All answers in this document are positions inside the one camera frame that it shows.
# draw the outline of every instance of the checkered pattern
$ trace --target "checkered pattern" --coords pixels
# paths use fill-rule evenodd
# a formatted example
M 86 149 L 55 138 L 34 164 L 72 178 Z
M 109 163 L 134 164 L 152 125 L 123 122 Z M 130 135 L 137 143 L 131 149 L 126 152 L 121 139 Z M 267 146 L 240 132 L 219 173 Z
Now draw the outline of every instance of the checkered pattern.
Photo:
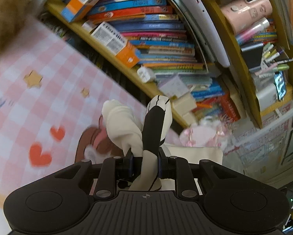
M 41 88 L 27 88 L 23 78 L 32 70 L 43 76 Z M 90 90 L 89 97 L 82 96 L 83 88 Z M 143 120 L 143 105 L 40 22 L 28 19 L 0 59 L 0 194 L 72 164 L 82 132 L 98 126 L 109 99 L 131 107 Z M 57 142 L 50 128 L 60 126 L 66 134 Z M 173 132 L 167 138 L 178 142 Z M 48 167 L 31 166 L 34 142 L 51 154 Z

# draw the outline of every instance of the white tablet case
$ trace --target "white tablet case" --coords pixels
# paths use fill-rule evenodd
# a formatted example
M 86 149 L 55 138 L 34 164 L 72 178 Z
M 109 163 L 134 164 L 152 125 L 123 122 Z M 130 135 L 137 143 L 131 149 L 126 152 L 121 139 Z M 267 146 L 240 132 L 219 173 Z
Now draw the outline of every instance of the white tablet case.
M 194 17 L 196 23 L 201 29 L 203 35 L 206 37 L 209 46 L 212 48 L 217 61 L 223 67 L 229 67 L 230 62 L 223 46 L 223 43 L 218 35 L 218 32 L 206 11 L 201 0 L 181 0 L 187 7 L 188 11 Z

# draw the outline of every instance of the metal screw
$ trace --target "metal screw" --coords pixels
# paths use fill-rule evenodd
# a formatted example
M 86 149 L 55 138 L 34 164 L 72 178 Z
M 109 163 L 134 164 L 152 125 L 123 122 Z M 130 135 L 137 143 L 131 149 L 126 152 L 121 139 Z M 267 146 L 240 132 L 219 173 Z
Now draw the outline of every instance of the metal screw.
M 184 190 L 181 194 L 182 194 L 182 196 L 187 197 L 187 198 L 192 198 L 197 195 L 197 193 L 193 190 Z
M 105 198 L 110 196 L 112 193 L 108 190 L 100 190 L 96 192 L 96 196 L 100 198 Z

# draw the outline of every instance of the yellow star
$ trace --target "yellow star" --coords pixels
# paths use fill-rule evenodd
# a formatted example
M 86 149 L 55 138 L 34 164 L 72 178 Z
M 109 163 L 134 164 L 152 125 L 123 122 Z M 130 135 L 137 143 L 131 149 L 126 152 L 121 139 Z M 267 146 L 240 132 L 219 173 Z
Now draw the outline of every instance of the yellow star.
M 24 77 L 24 81 L 26 82 L 28 88 L 40 88 L 42 79 L 43 77 L 34 70 Z
M 83 98 L 87 98 L 87 97 L 89 97 L 90 90 L 88 88 L 83 88 L 81 90 L 81 94 L 82 94 Z

